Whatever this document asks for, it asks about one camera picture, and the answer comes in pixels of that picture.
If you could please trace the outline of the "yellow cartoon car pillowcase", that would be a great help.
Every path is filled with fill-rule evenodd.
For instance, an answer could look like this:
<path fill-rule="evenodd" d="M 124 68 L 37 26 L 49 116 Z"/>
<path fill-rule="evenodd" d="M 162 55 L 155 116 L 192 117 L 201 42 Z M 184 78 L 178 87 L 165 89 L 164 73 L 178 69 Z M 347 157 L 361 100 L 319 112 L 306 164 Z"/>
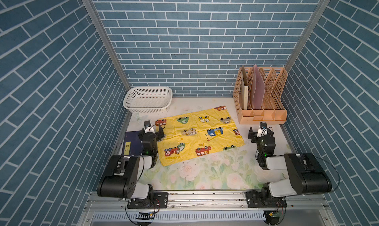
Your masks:
<path fill-rule="evenodd" d="M 158 142 L 163 166 L 244 146 L 244 140 L 226 106 L 161 117 L 156 126 L 165 137 Z"/>

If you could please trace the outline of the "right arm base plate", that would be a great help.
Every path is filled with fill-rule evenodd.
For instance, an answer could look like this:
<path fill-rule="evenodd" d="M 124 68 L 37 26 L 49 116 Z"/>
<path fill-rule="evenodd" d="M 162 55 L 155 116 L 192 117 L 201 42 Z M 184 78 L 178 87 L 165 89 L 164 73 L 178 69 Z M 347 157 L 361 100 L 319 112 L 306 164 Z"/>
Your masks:
<path fill-rule="evenodd" d="M 273 197 L 266 190 L 251 190 L 246 192 L 246 201 L 249 208 L 286 208 L 284 197 Z"/>

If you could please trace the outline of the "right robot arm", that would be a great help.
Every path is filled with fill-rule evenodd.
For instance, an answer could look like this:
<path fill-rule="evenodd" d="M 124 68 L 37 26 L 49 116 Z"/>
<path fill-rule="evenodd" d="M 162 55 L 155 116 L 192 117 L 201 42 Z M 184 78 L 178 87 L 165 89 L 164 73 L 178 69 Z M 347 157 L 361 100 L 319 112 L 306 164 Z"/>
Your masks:
<path fill-rule="evenodd" d="M 275 155 L 274 132 L 261 122 L 258 131 L 249 129 L 248 139 L 257 144 L 256 161 L 263 170 L 287 171 L 288 178 L 266 183 L 261 189 L 263 199 L 293 195 L 332 192 L 332 182 L 314 154 Z"/>

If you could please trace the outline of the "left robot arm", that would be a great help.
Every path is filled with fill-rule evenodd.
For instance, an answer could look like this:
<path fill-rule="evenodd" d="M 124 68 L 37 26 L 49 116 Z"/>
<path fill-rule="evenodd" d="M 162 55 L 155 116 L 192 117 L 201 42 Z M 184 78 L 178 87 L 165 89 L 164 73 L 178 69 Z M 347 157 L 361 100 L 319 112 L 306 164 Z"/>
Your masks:
<path fill-rule="evenodd" d="M 155 166 L 158 141 L 164 137 L 162 127 L 148 126 L 140 131 L 126 132 L 121 155 L 111 156 L 97 186 L 102 197 L 136 198 L 152 201 L 153 187 L 142 184 L 144 170 Z"/>

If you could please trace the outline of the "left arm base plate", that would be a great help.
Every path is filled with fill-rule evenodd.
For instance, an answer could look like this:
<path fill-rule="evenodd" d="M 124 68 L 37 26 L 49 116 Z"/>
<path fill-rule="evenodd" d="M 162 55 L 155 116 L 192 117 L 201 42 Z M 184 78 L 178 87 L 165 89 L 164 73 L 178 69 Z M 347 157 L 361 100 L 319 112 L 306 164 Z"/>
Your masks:
<path fill-rule="evenodd" d="M 168 203 L 167 192 L 149 193 L 145 199 L 131 198 L 127 201 L 127 209 L 166 209 Z"/>

